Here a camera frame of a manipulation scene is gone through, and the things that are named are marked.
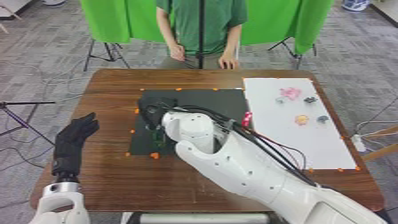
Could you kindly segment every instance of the person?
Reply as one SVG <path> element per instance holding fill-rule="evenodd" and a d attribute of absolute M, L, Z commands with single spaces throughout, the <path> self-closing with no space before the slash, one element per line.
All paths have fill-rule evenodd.
<path fill-rule="evenodd" d="M 200 0 L 157 0 L 157 20 L 169 57 L 162 69 L 200 68 Z M 246 0 L 208 0 L 205 9 L 205 69 L 237 69 Z"/>

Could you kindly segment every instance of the person's arm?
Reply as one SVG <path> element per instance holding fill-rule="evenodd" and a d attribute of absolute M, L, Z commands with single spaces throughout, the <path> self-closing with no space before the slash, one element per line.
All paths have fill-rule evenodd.
<path fill-rule="evenodd" d="M 240 63 L 235 57 L 237 47 L 240 43 L 242 25 L 235 26 L 228 32 L 228 46 L 223 57 L 219 59 L 223 69 L 239 69 Z"/>
<path fill-rule="evenodd" d="M 171 49 L 171 57 L 178 61 L 185 61 L 185 48 L 178 44 L 173 30 L 171 30 L 171 20 L 169 20 L 169 13 L 166 10 L 159 7 L 157 9 L 157 20 L 159 20 L 159 28 L 164 35 L 166 43 Z"/>

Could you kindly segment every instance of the small toy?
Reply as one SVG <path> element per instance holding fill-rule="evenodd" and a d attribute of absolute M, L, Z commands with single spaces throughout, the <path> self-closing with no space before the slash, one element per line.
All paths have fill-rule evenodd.
<path fill-rule="evenodd" d="M 280 104 L 285 104 L 285 102 L 287 102 L 287 97 L 280 97 L 280 98 L 276 99 L 276 101 L 278 101 Z"/>
<path fill-rule="evenodd" d="M 306 103 L 315 103 L 317 101 L 319 101 L 319 99 L 315 97 L 308 97 L 304 100 Z"/>
<path fill-rule="evenodd" d="M 296 117 L 296 123 L 303 126 L 308 124 L 310 117 L 306 115 L 301 115 Z"/>
<path fill-rule="evenodd" d="M 303 90 L 297 88 L 281 89 L 281 95 L 294 101 L 303 94 Z"/>
<path fill-rule="evenodd" d="M 328 116 L 320 116 L 317 120 L 322 124 L 326 124 L 331 119 Z"/>

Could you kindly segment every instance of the wall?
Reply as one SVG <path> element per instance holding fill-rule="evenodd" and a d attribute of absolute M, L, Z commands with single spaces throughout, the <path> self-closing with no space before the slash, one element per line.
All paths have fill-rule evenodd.
<path fill-rule="evenodd" d="M 374 5 L 398 22 L 398 0 L 386 0 L 386 2 L 374 1 Z"/>
<path fill-rule="evenodd" d="M 17 12 L 31 1 L 33 0 L 0 0 L 0 4 L 4 4 L 9 7 L 11 11 Z M 0 8 L 0 17 L 9 16 L 9 12 L 4 10 L 4 8 Z"/>

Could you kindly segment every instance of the wooden table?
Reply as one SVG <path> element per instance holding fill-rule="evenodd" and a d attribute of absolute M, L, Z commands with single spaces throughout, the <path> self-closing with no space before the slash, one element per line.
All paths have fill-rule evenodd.
<path fill-rule="evenodd" d="M 312 78 L 304 71 L 207 71 L 207 70 L 100 70 L 91 80 L 73 117 L 97 112 L 102 129 L 89 138 L 84 149 L 82 187 L 86 207 L 91 211 L 162 212 L 249 212 L 267 211 L 255 201 L 228 193 L 203 177 L 177 156 L 153 160 L 150 156 L 130 156 L 130 130 L 136 123 L 141 89 L 230 89 L 242 88 L 242 77 Z M 315 87 L 329 109 L 342 136 L 349 136 L 326 93 L 315 80 Z M 317 170 L 315 181 L 374 210 L 384 208 L 384 198 L 370 172 L 345 139 L 361 171 Z M 33 207 L 38 207 L 43 187 L 52 182 L 47 167 L 33 193 Z"/>

